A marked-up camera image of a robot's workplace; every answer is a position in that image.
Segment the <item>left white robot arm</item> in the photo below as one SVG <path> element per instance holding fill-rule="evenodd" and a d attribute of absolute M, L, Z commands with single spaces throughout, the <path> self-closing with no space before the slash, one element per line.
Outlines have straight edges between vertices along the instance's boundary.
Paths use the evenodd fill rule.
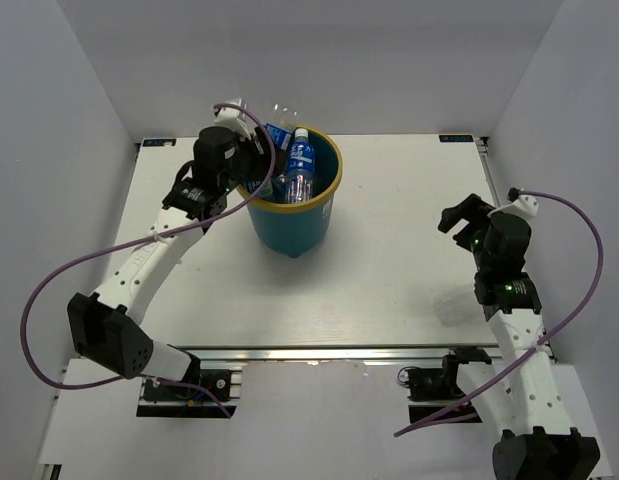
<path fill-rule="evenodd" d="M 238 186 L 276 168 L 278 147 L 264 127 L 246 138 L 222 126 L 206 127 L 193 158 L 178 170 L 147 239 L 90 295 L 67 306 L 76 352 L 125 379 L 165 379 L 177 398 L 200 387 L 200 361 L 183 349 L 151 339 L 141 323 L 154 296 L 185 253 L 227 207 Z"/>

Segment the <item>right corner marker sticker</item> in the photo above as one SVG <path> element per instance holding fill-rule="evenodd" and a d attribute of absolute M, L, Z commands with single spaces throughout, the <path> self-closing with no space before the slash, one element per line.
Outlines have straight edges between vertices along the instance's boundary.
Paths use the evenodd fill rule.
<path fill-rule="evenodd" d="M 470 134 L 439 134 L 441 143 L 473 143 L 474 138 Z"/>

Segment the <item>aluminium front rail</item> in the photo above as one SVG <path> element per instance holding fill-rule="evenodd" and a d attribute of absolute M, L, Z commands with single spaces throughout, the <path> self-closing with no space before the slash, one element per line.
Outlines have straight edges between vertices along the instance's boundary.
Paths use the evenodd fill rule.
<path fill-rule="evenodd" d="M 445 355 L 461 345 L 433 346 L 295 346 L 230 347 L 187 346 L 185 350 L 209 362 L 358 362 L 367 365 L 439 367 Z"/>

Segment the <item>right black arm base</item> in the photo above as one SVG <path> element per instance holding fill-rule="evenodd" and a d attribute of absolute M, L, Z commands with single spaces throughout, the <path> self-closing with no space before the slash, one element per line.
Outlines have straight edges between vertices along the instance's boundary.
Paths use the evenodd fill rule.
<path fill-rule="evenodd" d="M 409 391 L 410 422 L 415 423 L 462 398 L 464 393 L 456 384 L 458 367 L 472 362 L 492 364 L 483 349 L 455 347 L 442 358 L 440 367 L 403 367 L 397 374 L 397 382 Z"/>

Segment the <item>clear bottle green white label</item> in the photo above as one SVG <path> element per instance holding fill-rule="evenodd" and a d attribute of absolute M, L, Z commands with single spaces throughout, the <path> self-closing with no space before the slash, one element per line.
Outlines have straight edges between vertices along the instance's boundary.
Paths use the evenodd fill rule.
<path fill-rule="evenodd" d="M 269 202 L 274 200 L 274 186 L 271 179 L 249 180 L 244 184 L 244 187 L 250 194 L 257 192 L 261 200 Z"/>

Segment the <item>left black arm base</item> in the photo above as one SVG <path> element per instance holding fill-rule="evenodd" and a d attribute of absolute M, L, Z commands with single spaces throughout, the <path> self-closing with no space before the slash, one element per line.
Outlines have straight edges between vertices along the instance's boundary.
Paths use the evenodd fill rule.
<path fill-rule="evenodd" d="M 136 416 L 172 419 L 229 419 L 233 416 L 241 396 L 241 370 L 203 368 L 198 384 L 217 401 L 199 389 L 144 381 Z"/>

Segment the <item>small bottle blue label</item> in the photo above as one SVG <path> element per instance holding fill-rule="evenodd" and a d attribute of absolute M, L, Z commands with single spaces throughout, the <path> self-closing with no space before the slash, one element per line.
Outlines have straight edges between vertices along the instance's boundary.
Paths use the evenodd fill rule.
<path fill-rule="evenodd" d="M 286 151 L 298 123 L 298 112 L 285 105 L 275 104 L 265 127 L 274 144 Z"/>

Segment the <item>corner marker sticker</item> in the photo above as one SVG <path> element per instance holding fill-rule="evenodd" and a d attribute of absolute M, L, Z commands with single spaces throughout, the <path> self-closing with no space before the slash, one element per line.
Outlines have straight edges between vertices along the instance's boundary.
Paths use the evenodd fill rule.
<path fill-rule="evenodd" d="M 152 148 L 152 147 L 173 147 L 177 143 L 175 138 L 145 138 L 141 146 L 143 148 Z"/>
<path fill-rule="evenodd" d="M 439 134 L 441 143 L 473 143 L 474 138 L 470 134 Z"/>

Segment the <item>clear bottle dark blue label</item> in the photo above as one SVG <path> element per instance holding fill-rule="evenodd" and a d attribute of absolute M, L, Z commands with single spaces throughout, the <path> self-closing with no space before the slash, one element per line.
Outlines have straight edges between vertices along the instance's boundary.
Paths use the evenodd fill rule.
<path fill-rule="evenodd" d="M 315 150 L 307 129 L 298 128 L 288 155 L 285 170 L 285 202 L 298 204 L 313 197 Z"/>

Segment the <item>left corner marker sticker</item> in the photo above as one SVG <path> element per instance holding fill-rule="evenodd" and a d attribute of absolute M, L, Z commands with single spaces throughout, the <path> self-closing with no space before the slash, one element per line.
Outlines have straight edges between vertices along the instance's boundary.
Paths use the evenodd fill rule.
<path fill-rule="evenodd" d="M 175 138 L 145 138 L 141 146 L 143 148 L 152 148 L 152 147 L 173 147 L 177 143 Z"/>

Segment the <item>crushed clear unlabelled bottle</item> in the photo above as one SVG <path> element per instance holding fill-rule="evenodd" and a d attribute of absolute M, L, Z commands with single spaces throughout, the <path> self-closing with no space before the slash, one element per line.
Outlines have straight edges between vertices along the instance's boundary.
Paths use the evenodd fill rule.
<path fill-rule="evenodd" d="M 447 327 L 474 322 L 481 317 L 481 310 L 470 290 L 450 290 L 438 295 L 432 308 L 440 323 Z"/>

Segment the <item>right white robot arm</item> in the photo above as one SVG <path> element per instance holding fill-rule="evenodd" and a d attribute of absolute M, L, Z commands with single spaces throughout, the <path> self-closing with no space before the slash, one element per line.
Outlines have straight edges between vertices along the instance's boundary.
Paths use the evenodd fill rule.
<path fill-rule="evenodd" d="M 587 479 L 601 458 L 595 438 L 582 435 L 557 388 L 546 346 L 542 305 L 525 271 L 537 202 L 525 195 L 496 208 L 471 194 L 443 210 L 439 231 L 469 251 L 474 292 L 501 351 L 502 378 L 471 401 L 495 437 L 498 479 Z"/>

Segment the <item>teal bin with yellow rim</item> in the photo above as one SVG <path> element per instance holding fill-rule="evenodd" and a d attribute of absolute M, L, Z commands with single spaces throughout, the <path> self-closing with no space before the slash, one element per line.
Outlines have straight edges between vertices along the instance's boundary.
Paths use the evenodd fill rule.
<path fill-rule="evenodd" d="M 305 202 L 290 203 L 285 194 L 294 133 L 289 127 L 271 123 L 266 128 L 277 147 L 277 166 L 247 209 L 261 242 L 277 253 L 296 258 L 315 248 L 326 235 L 334 195 L 342 180 L 343 159 L 331 138 L 309 129 L 308 144 L 314 151 L 312 196 Z"/>

